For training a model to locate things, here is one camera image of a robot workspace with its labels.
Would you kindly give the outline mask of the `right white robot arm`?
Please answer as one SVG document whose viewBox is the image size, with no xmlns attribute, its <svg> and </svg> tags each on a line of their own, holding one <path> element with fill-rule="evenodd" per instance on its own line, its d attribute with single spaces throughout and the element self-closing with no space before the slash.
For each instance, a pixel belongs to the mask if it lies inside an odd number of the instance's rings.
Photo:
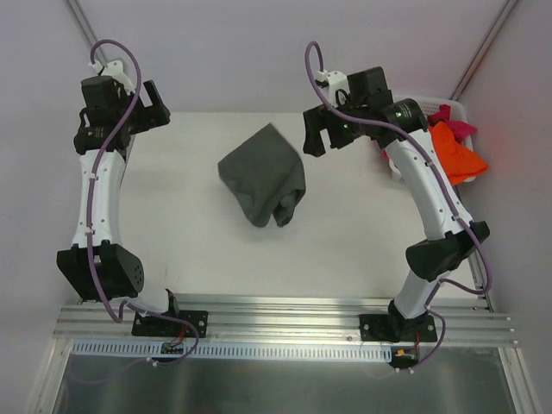
<svg viewBox="0 0 552 414">
<path fill-rule="evenodd" d="M 360 137 L 376 141 L 399 170 L 423 224 L 424 239 L 405 251 L 409 272 L 384 314 L 361 316 L 361 335 L 382 342 L 412 341 L 433 321 L 430 303 L 438 288 L 490 235 L 455 194 L 417 100 L 394 99 L 380 67 L 346 75 L 308 70 L 321 103 L 304 112 L 305 154 L 325 153 L 321 133 L 341 149 Z"/>
</svg>

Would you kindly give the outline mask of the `dark grey t-shirt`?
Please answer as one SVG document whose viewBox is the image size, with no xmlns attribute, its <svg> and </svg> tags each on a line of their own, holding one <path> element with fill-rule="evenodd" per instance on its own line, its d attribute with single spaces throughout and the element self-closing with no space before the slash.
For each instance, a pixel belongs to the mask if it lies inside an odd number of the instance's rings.
<svg viewBox="0 0 552 414">
<path fill-rule="evenodd" d="M 288 225 L 306 193 L 303 161 L 271 123 L 222 158 L 217 170 L 244 216 L 258 228 L 271 219 L 280 228 Z"/>
</svg>

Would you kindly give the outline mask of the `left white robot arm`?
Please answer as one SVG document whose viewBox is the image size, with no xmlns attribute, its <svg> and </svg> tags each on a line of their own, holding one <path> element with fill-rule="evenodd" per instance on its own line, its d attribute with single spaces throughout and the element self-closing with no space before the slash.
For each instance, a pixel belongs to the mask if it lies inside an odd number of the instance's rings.
<svg viewBox="0 0 552 414">
<path fill-rule="evenodd" d="M 78 225 L 71 246 L 58 251 L 56 263 L 82 300 L 110 304 L 121 298 L 139 312 L 153 312 L 151 324 L 162 335 L 171 335 L 181 324 L 180 313 L 171 307 L 171 293 L 147 284 L 141 260 L 122 244 L 118 222 L 135 135 L 170 122 L 154 81 L 143 85 L 148 106 L 112 76 L 81 83 L 85 106 L 73 139 L 82 179 Z"/>
</svg>

